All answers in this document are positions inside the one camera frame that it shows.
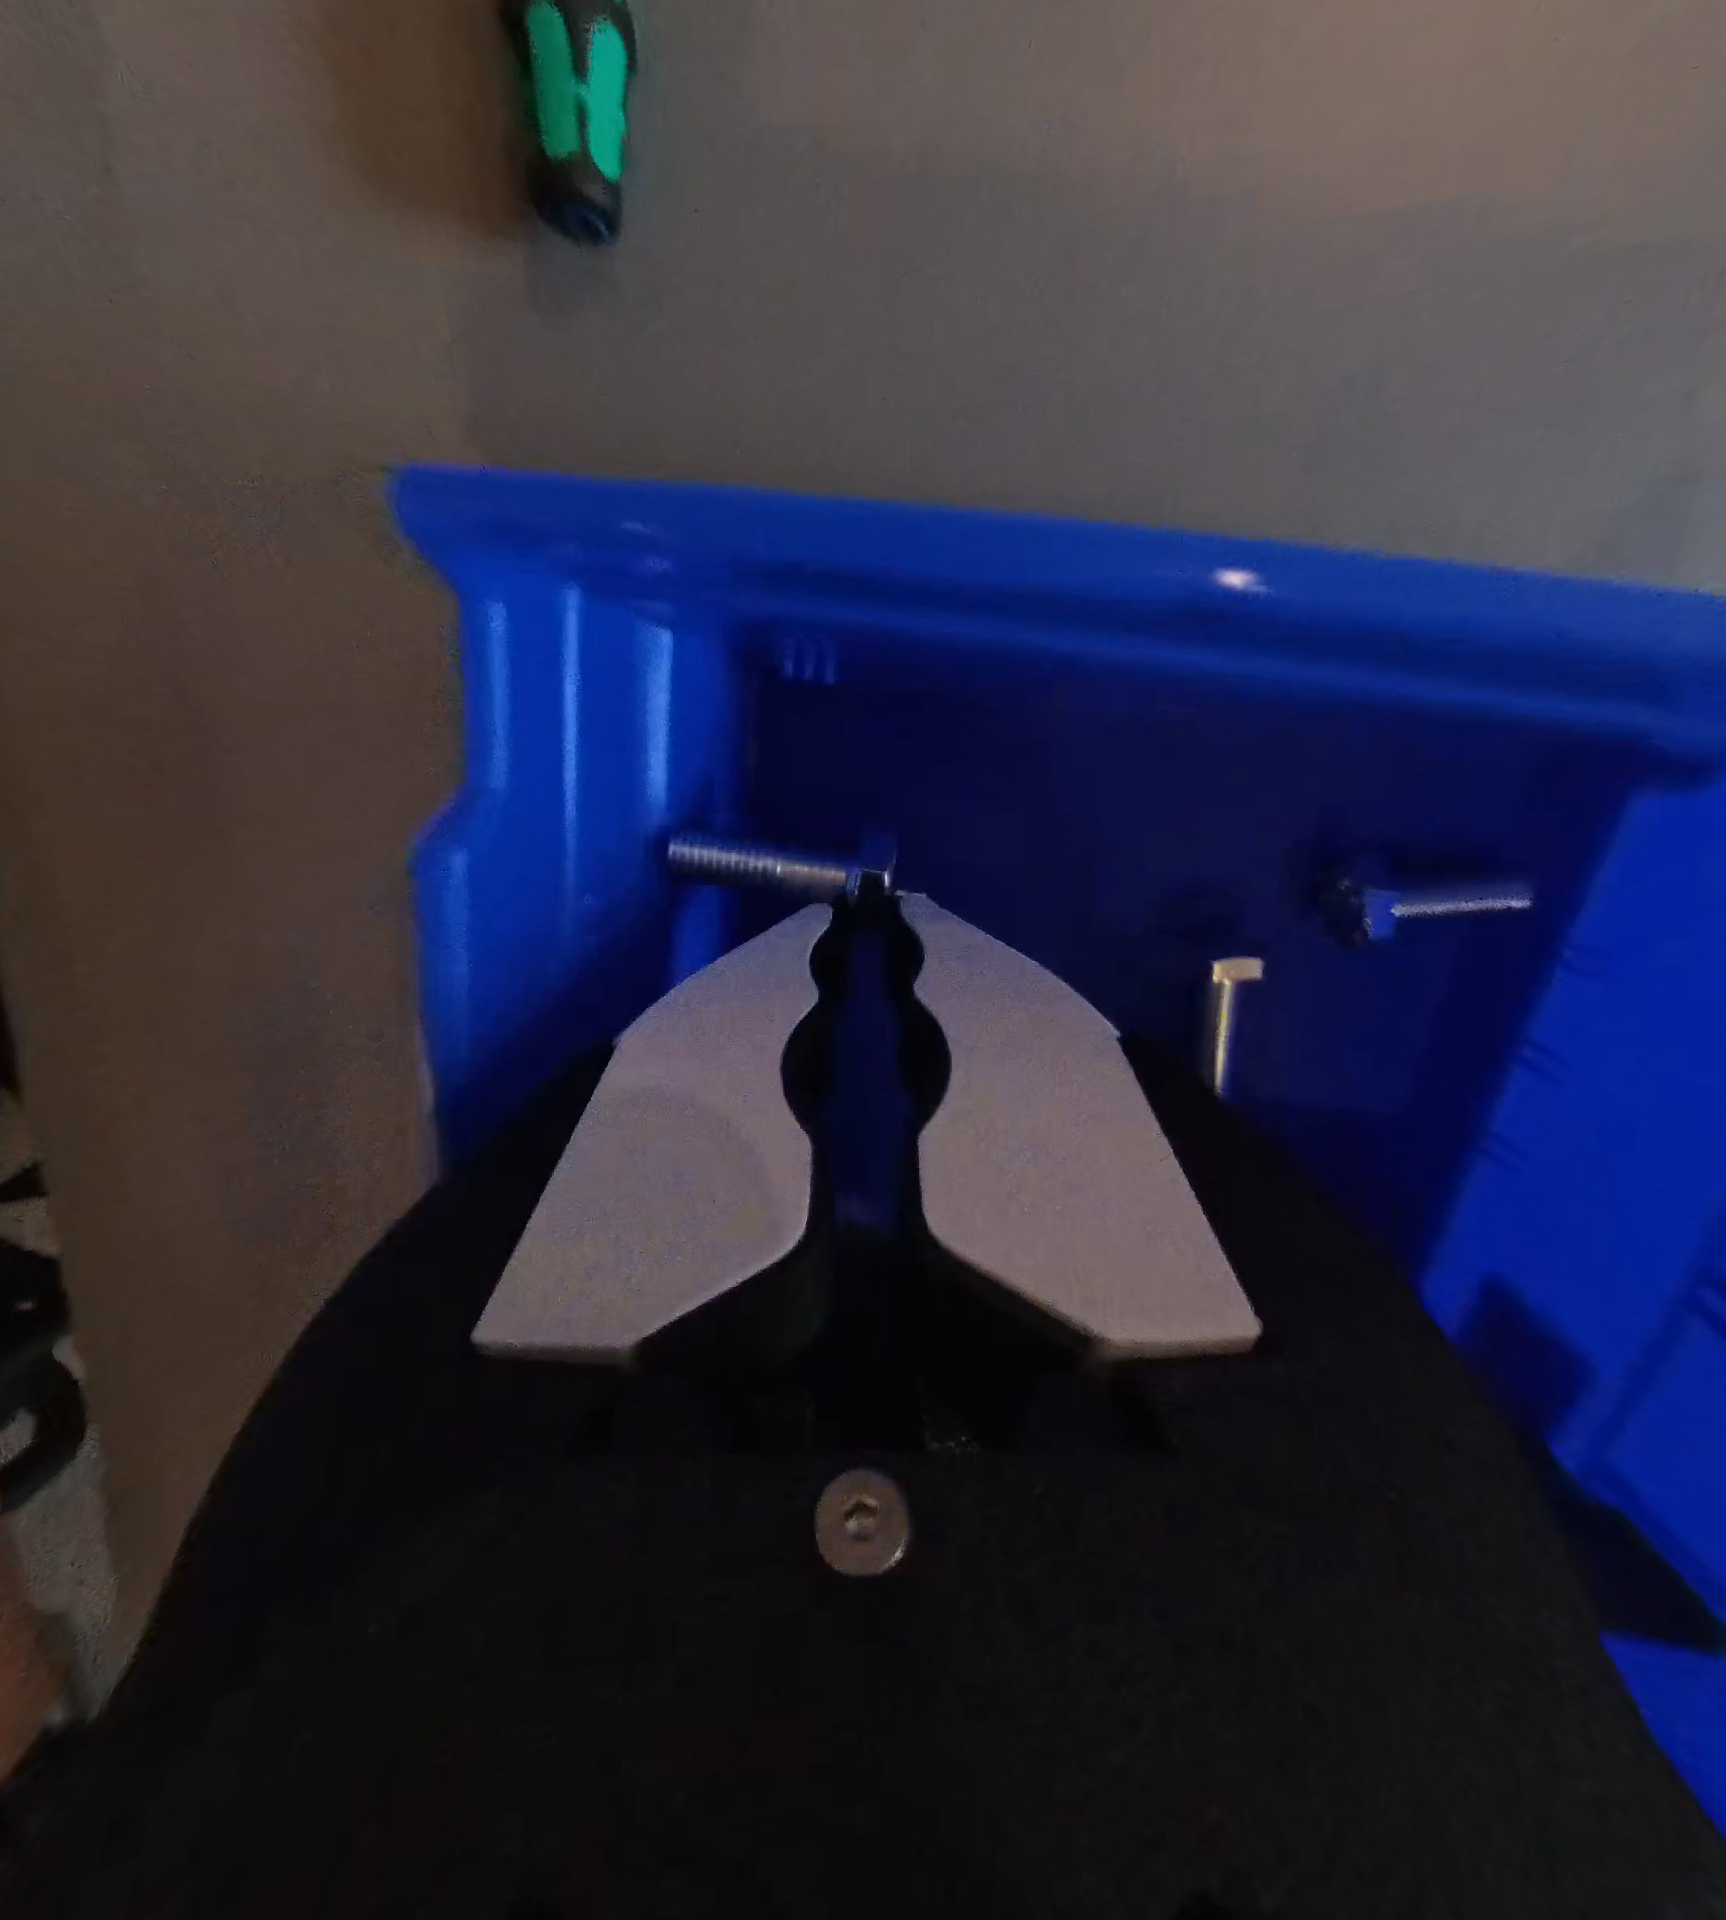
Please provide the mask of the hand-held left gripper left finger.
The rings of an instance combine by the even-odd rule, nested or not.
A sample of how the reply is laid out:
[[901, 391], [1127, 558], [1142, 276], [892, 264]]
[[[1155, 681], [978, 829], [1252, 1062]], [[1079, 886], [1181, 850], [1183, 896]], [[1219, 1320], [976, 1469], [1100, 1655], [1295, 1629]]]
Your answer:
[[820, 1004], [828, 903], [683, 978], [616, 1040], [469, 1342], [621, 1364], [790, 1255], [814, 1197], [784, 1054]]

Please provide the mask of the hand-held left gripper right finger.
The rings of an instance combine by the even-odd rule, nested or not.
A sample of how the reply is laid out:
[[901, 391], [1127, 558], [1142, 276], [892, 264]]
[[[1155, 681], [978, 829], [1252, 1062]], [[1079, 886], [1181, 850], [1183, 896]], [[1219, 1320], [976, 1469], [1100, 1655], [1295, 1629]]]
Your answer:
[[916, 1135], [934, 1241], [1100, 1359], [1249, 1353], [1259, 1316], [1116, 1025], [931, 898], [898, 911], [919, 949], [914, 999], [946, 1046]]

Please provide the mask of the silver hex bolt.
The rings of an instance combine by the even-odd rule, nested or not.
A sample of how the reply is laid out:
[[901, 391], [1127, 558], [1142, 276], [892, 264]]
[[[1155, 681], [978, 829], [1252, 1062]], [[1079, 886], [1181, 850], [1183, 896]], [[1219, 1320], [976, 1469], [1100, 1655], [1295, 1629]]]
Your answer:
[[1265, 962], [1253, 953], [1222, 955], [1208, 963], [1195, 1063], [1203, 1085], [1218, 1099], [1226, 1097], [1231, 1085], [1241, 995], [1248, 988], [1261, 983], [1263, 975]]
[[848, 853], [807, 852], [703, 829], [662, 844], [668, 875], [683, 886], [769, 894], [807, 903], [867, 899], [895, 890], [898, 844], [873, 832]]

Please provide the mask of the blue plastic bin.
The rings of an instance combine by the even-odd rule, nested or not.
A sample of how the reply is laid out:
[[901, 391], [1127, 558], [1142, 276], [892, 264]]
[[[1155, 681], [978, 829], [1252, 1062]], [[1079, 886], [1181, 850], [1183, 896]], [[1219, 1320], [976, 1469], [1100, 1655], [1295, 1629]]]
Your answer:
[[[1032, 516], [404, 465], [463, 769], [412, 857], [442, 1164], [848, 853], [1185, 1048], [1726, 1626], [1726, 595]], [[1345, 948], [1361, 856], [1531, 880]], [[1726, 1835], [1726, 1655], [1615, 1662]]]

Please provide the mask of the bolt with black knob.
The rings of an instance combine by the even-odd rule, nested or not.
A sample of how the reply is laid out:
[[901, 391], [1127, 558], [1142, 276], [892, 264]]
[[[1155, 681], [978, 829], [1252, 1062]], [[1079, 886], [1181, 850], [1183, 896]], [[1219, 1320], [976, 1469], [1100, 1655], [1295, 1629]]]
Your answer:
[[1310, 903], [1344, 948], [1386, 948], [1413, 929], [1528, 914], [1538, 888], [1523, 875], [1418, 868], [1366, 853], [1318, 875]]

